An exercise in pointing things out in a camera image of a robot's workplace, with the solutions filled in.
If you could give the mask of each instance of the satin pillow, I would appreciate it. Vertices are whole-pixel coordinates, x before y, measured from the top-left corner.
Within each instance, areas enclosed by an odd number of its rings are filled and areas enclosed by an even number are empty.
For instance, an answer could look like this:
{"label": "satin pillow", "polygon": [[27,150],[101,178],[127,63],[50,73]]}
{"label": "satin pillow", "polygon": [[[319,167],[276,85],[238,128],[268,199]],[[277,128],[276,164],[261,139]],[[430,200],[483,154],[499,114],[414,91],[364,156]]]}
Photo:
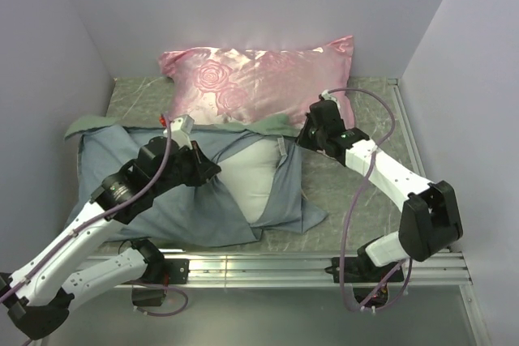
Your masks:
{"label": "satin pillow", "polygon": [[[310,104],[325,89],[345,87],[354,43],[345,36],[312,50],[193,48],[165,52],[161,72],[175,83],[171,117],[188,113],[199,125],[252,123],[276,113],[302,126]],[[347,127],[350,102],[337,93]]]}

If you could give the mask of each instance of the purple cable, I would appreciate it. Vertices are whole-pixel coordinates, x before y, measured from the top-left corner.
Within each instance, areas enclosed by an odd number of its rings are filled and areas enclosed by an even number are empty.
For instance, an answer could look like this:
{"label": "purple cable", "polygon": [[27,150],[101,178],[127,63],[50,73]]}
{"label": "purple cable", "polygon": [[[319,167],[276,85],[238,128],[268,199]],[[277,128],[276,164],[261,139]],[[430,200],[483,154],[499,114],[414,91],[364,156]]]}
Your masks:
{"label": "purple cable", "polygon": [[172,311],[172,312],[164,312],[164,313],[160,313],[160,312],[150,312],[150,311],[147,311],[143,308],[140,308],[140,307],[136,307],[136,309],[139,311],[139,312],[142,312],[143,314],[146,314],[147,316],[153,316],[155,318],[167,318],[169,316],[173,316],[173,315],[176,315],[176,314],[180,314],[182,311],[184,311],[187,307],[187,303],[189,302],[189,297],[187,297],[187,294],[182,291],[180,288],[177,288],[177,287],[172,287],[172,286],[169,286],[169,285],[160,285],[160,284],[141,284],[141,283],[132,283],[132,285],[139,285],[141,287],[146,287],[146,288],[154,288],[154,289],[164,289],[166,291],[173,291],[173,292],[176,292],[180,295],[182,295],[184,297],[184,302],[182,304],[182,307],[176,309],[175,311]]}
{"label": "purple cable", "polygon": [[[392,113],[391,108],[388,106],[388,104],[383,101],[378,95],[376,95],[374,92],[368,91],[366,89],[361,88],[336,88],[328,91],[329,93],[335,93],[335,92],[362,92],[366,93],[367,95],[375,98],[377,101],[379,101],[383,107],[388,111],[389,117],[391,118],[391,128],[389,129],[388,133],[384,135],[381,139],[378,139],[375,141],[375,144],[377,147],[379,147],[382,143],[384,143],[395,131],[395,127],[397,126],[397,121],[395,119],[394,114]],[[358,188],[357,192],[355,193],[354,197],[351,200],[350,209],[345,213],[344,216],[344,228],[342,230],[342,239],[341,239],[341,255],[339,257],[339,286],[341,289],[341,296],[342,301],[346,307],[347,310],[356,312],[363,309],[363,307],[369,302],[369,300],[376,295],[379,290],[386,285],[389,278],[402,266],[402,264],[405,261],[400,261],[397,265],[393,267],[393,269],[373,288],[373,290],[367,295],[367,297],[361,301],[360,304],[358,304],[354,298],[349,299],[346,295],[345,290],[345,275],[344,275],[344,266],[345,266],[345,255],[346,255],[346,240],[348,237],[348,229],[350,228],[350,221],[351,216],[353,215],[355,206],[357,205],[358,199],[360,198],[360,195],[364,192],[364,190],[367,188],[369,184],[369,178],[371,174],[373,173],[373,170],[375,169],[375,162],[376,162],[376,152],[373,151],[371,153],[371,160],[370,160],[370,166],[366,172],[366,176],[364,176],[362,180],[361,186]],[[382,310],[383,308],[388,308],[389,306],[393,305],[396,301],[400,299],[400,297],[403,295],[405,289],[407,288],[407,285],[409,284],[410,277],[411,277],[411,269],[413,267],[413,260],[410,259],[409,262],[409,268],[407,272],[407,277],[405,278],[404,284],[402,285],[402,288],[400,292],[395,296],[394,299],[392,299],[387,305],[380,307],[378,310]]]}
{"label": "purple cable", "polygon": [[[121,211],[125,207],[128,207],[130,204],[132,204],[133,202],[135,202],[136,200],[141,198],[146,192],[148,192],[148,190],[157,182],[159,177],[162,175],[162,172],[164,171],[165,166],[166,166],[166,164],[168,162],[169,152],[171,150],[171,143],[172,143],[172,140],[171,140],[171,125],[170,125],[171,122],[169,120],[169,116],[168,115],[164,115],[163,118],[165,119],[165,128],[166,128],[166,131],[168,133],[168,137],[167,137],[166,144],[165,144],[164,158],[162,159],[161,166],[159,166],[159,169],[155,173],[155,176],[153,176],[153,178],[150,180],[150,182],[142,190],[137,192],[135,194],[135,196],[133,196],[132,198],[128,199],[126,202],[121,203],[121,204],[119,204],[119,205],[117,205],[115,207],[112,207],[109,210],[107,210],[105,212],[102,212],[98,216],[94,216],[93,218],[91,218],[91,219],[83,222],[82,224],[80,224],[78,228],[73,229],[72,232],[74,232],[76,234],[76,236],[77,236],[77,234],[79,234],[80,232],[85,230],[88,226],[96,223],[97,221],[99,221],[99,220],[101,220],[103,218],[106,218],[107,216],[111,216],[111,215],[115,214],[116,212]],[[45,257],[43,257],[41,259],[41,261],[39,263],[37,263],[35,265],[35,267],[27,275],[25,275],[26,282],[29,281],[72,238],[73,238],[73,236],[67,235],[60,242],[58,242],[55,247],[53,247],[51,250],[49,250],[49,253],[47,253],[45,255]],[[15,285],[13,288],[11,288],[9,290],[9,292],[7,292],[5,295],[0,297],[0,304],[2,304],[6,299],[8,299],[13,294],[17,293],[23,286],[24,286],[24,282],[20,281],[17,285]]]}

